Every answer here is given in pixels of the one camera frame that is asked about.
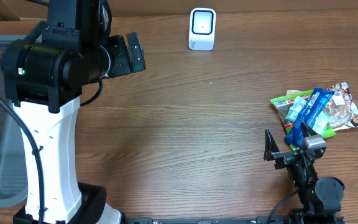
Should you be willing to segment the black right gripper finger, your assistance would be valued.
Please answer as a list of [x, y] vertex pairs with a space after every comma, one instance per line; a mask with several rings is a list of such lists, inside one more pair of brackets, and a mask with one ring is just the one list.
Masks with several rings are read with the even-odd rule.
[[318, 134], [304, 121], [301, 122], [301, 130], [304, 138]]
[[265, 151], [264, 151], [264, 160], [271, 161], [275, 159], [275, 156], [280, 154], [280, 150], [271, 134], [271, 132], [265, 130]]

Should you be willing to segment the light teal snack packet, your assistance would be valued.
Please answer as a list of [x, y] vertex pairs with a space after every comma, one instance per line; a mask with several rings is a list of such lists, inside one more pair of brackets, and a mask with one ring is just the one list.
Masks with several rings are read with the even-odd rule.
[[[291, 128], [294, 125], [294, 122], [301, 111], [301, 109], [306, 105], [307, 98], [303, 98], [302, 96], [297, 96], [292, 105], [289, 107], [287, 114], [284, 116], [283, 124], [285, 127], [285, 131], [288, 134]], [[320, 112], [320, 114], [316, 117], [316, 121], [312, 127], [312, 129], [323, 136], [323, 138], [330, 138], [336, 135], [336, 132], [330, 126], [329, 122], [333, 120], [332, 116], [329, 116], [325, 112]]]

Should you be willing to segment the blue cookie packet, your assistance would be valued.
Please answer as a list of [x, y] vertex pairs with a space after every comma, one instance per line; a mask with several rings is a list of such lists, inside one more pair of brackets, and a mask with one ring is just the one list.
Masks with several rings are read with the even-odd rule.
[[306, 105], [299, 112], [293, 127], [286, 135], [285, 141], [294, 148], [301, 147], [304, 137], [301, 130], [301, 122], [306, 122], [311, 128], [313, 127], [316, 117], [323, 111], [329, 100], [333, 97], [334, 92], [315, 88], [308, 98]]

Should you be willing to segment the green gummy candy bag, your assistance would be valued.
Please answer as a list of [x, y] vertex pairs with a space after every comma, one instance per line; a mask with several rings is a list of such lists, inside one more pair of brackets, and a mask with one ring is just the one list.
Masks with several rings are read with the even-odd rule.
[[299, 149], [304, 139], [302, 122], [323, 138], [336, 134], [329, 124], [334, 118], [323, 111], [333, 95], [333, 91], [315, 88], [271, 100], [287, 134], [285, 142], [293, 150]]

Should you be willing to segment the beige snack bag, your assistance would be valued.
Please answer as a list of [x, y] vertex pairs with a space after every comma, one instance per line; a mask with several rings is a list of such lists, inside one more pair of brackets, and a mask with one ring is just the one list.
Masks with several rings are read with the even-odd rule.
[[[334, 95], [329, 100], [323, 112], [333, 117], [333, 120], [329, 122], [330, 126], [336, 132], [340, 129], [349, 129], [358, 127], [358, 110], [356, 104], [352, 100], [350, 88], [346, 82], [337, 83], [328, 88], [329, 91], [333, 91]], [[287, 114], [289, 107], [292, 105], [294, 99], [297, 96], [303, 98], [310, 97], [312, 90], [299, 91], [288, 90], [286, 99], [283, 101], [284, 106], [282, 108], [281, 120], [283, 123], [284, 116]]]

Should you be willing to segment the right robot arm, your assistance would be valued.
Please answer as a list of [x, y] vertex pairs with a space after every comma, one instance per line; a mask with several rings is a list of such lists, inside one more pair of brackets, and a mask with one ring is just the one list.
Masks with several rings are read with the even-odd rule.
[[[343, 217], [336, 216], [341, 211], [344, 183], [335, 177], [319, 178], [314, 168], [314, 161], [325, 153], [326, 140], [304, 122], [301, 133], [303, 143], [299, 149], [280, 152], [271, 132], [265, 130], [264, 160], [274, 161], [276, 169], [286, 168], [295, 191], [278, 202], [263, 223], [344, 223]], [[276, 217], [278, 208], [294, 195], [299, 197], [301, 208]]]

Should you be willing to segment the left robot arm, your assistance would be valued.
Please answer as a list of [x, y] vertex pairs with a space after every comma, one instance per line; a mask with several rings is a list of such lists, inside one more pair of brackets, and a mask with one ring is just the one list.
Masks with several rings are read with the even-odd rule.
[[124, 223], [102, 186], [76, 176], [75, 128], [85, 85], [145, 70], [139, 36], [111, 35], [104, 0], [50, 1], [46, 21], [1, 57], [9, 114], [21, 128], [27, 202], [14, 223]]

